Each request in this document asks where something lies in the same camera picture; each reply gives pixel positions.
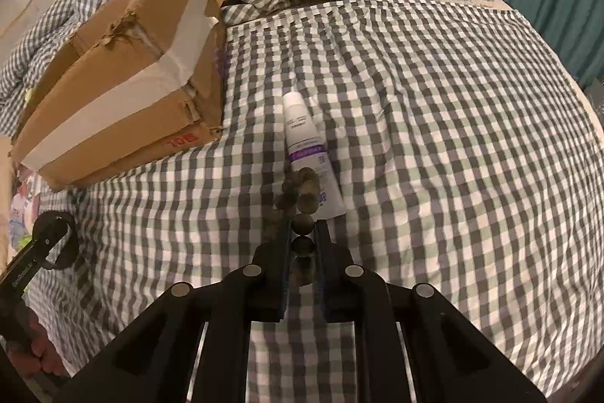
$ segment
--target white cap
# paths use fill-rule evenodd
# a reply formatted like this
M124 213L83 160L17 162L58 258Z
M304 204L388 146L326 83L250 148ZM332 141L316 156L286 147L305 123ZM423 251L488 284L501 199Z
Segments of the white cap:
M302 94L297 93L296 91L291 91L291 93L283 94L283 106L292 107L294 105L306 106L304 104L304 99L302 98Z

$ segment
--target purple stripe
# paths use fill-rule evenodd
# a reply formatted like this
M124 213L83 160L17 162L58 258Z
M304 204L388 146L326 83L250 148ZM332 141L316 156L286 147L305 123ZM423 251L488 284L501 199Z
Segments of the purple stripe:
M312 147L307 147L306 149L291 153L289 155L289 162L294 162L298 159L302 159L303 157L314 156L315 154L321 154L324 152L325 149L322 145L313 145Z

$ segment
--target checkered blanket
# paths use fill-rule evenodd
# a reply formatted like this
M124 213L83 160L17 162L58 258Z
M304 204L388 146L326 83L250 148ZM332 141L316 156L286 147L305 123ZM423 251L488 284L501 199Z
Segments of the checkered blanket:
M0 79L4 131L20 88L102 1L59 0L28 34ZM284 178L280 96L295 88L347 207L333 239L390 282L432 283L546 394L568 381L604 344L604 144L529 23L408 0L241 1L225 9L222 138L45 199L83 240L73 269L29 292L68 363L172 283L250 261ZM282 323L253 324L249 401L352 402L354 379L352 328L325 324L313 286L289 292Z

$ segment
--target brown cardboard box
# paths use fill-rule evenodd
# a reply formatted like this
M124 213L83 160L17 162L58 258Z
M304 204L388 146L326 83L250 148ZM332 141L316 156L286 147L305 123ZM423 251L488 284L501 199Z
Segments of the brown cardboard box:
M221 133L218 0L111 0L52 60L12 156L54 190L86 186Z

